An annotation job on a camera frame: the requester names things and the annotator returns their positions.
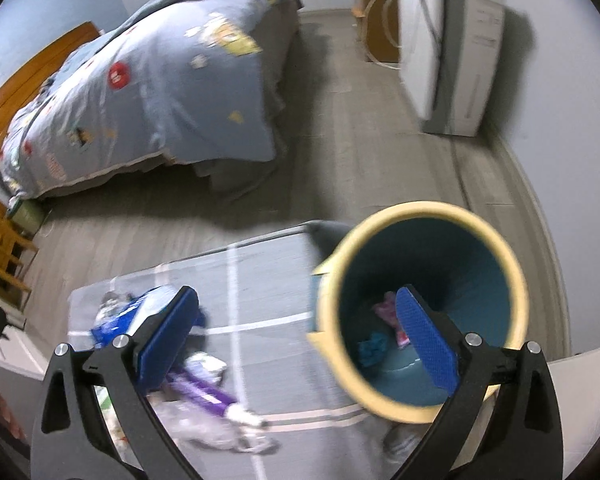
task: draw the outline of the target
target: bed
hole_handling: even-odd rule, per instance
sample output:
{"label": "bed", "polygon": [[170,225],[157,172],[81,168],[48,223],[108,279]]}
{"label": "bed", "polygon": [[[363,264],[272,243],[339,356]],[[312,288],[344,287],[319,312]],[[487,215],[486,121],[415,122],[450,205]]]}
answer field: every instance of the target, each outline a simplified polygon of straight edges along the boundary
{"label": "bed", "polygon": [[38,198],[192,164],[255,186],[285,151],[273,119],[299,0],[151,0],[100,35],[83,23],[0,88],[0,174]]}

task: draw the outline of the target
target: red circle patch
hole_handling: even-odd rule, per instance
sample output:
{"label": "red circle patch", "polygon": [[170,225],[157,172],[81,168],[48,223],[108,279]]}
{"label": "red circle patch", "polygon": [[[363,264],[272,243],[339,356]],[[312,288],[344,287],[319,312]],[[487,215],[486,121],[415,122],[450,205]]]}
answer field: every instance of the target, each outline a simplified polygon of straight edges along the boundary
{"label": "red circle patch", "polygon": [[121,61],[115,62],[109,68],[109,86],[114,90],[124,88],[131,80],[129,67]]}

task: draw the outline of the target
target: pink cloth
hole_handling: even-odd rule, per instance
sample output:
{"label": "pink cloth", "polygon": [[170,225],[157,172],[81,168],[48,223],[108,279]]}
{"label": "pink cloth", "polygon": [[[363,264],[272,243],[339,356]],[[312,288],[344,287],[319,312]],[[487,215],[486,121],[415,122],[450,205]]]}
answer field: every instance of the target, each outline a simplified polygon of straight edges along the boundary
{"label": "pink cloth", "polygon": [[398,343],[398,348],[402,349],[411,341],[406,332],[402,329],[398,316],[395,313],[395,292],[389,291],[384,294],[384,301],[376,303],[373,310],[380,319],[395,330],[395,340]]}

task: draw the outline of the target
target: laminate floor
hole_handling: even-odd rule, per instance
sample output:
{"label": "laminate floor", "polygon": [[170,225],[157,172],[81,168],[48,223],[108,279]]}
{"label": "laminate floor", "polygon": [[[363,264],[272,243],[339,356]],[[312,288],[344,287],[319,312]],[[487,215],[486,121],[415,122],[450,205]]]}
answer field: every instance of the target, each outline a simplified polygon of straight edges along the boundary
{"label": "laminate floor", "polygon": [[412,200],[469,205],[498,229],[528,279],[529,337],[548,358],[568,353],[555,271],[541,264],[549,259],[511,189],[516,176],[481,137],[420,133],[397,71],[362,60],[350,13],[302,15],[281,93],[287,107],[278,126],[288,155],[239,200],[219,200],[191,167],[175,166],[48,201],[26,277],[33,288],[26,332],[43,353],[64,341],[75,288],[310,219],[355,224]]}

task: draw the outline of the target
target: white appliance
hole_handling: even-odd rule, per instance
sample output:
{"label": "white appliance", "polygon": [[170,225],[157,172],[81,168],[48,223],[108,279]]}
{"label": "white appliance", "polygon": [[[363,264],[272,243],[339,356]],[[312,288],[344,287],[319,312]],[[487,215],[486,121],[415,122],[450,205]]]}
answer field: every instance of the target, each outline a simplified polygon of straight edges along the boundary
{"label": "white appliance", "polygon": [[504,0],[400,0],[400,79],[423,132],[477,133],[503,25]]}

